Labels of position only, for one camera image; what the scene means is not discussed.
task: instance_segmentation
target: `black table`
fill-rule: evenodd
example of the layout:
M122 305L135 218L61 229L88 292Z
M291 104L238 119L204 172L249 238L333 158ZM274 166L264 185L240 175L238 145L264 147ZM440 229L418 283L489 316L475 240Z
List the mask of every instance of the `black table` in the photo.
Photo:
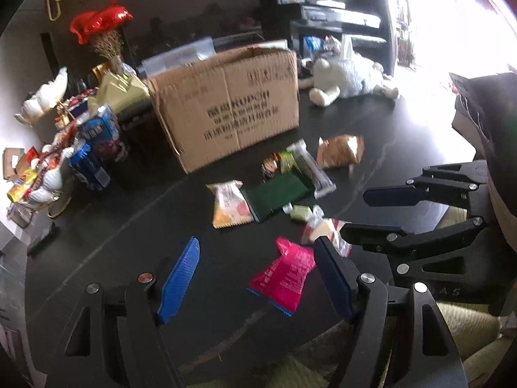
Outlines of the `black table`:
M438 111L423 107L415 115L419 106L401 98L394 107L394 102L374 95L338 100L321 109L303 93L300 105L298 129L201 171L186 176L172 152L160 146L161 160L135 163L127 185L113 184L96 198L74 199L58 219L58 238L27 264L27 330L40 371L48 371L51 352L89 283L125 284L152 271L162 257L179 253L191 236L200 241L201 260L178 316L161 330L188 383L275 360L337 323L317 269L309 274L292 318L246 291L248 281L277 257L275 239L285 236L297 242L302 226L282 212L260 224L225 230L211 226L214 196L205 184L239 179L256 185L262 160L300 138L315 154L320 136L364 136L361 163L350 172L329 172L338 190L317 202L326 216L402 225L412 232L434 228L446 207L423 202L416 207L370 208L362 194L367 187L401 185L424 166L471 161L474 149L451 129L452 115L437 116ZM421 120L426 115L433 116L432 125ZM314 203L312 197L302 202ZM361 271L390 278L382 254L354 247L353 258Z

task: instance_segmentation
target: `black piano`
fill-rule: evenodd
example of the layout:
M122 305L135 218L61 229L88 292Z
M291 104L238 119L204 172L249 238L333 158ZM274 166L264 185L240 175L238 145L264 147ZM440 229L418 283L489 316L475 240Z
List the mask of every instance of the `black piano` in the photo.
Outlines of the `black piano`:
M352 36L353 48L393 75L396 39L387 0L260 0L265 40L286 38L302 58L304 37Z

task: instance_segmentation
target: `small box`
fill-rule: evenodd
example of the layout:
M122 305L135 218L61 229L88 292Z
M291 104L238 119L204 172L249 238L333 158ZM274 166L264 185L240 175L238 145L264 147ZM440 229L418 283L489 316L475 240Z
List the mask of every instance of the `small box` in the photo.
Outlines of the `small box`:
M5 180L9 180L12 177L16 176L16 165L23 157L24 153L24 149L17 149L13 147L8 147L4 150L2 162L4 165Z

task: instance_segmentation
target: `brown snack bag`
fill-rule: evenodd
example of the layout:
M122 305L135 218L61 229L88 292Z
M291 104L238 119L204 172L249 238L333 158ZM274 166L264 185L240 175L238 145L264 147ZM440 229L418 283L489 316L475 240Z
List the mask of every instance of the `brown snack bag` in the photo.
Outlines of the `brown snack bag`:
M364 139L353 135L338 135L322 140L318 146L316 163L322 169L348 166L361 161L364 152Z

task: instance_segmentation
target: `blue gripper pad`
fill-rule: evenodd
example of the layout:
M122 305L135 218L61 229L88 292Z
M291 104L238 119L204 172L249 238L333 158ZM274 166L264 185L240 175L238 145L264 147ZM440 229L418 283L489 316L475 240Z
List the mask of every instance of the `blue gripper pad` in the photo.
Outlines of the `blue gripper pad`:
M345 321L350 322L355 318L356 312L352 307L352 293L350 286L342 277L339 268L334 263L332 255L328 252L322 238L314 241L314 261L320 271L325 289L330 297L336 313Z
M178 313L199 262L199 254L199 241L191 238L162 287L161 304L157 312L161 324L168 323Z
M427 198L426 190L414 185L370 188L363 194L363 200L370 207L415 206Z

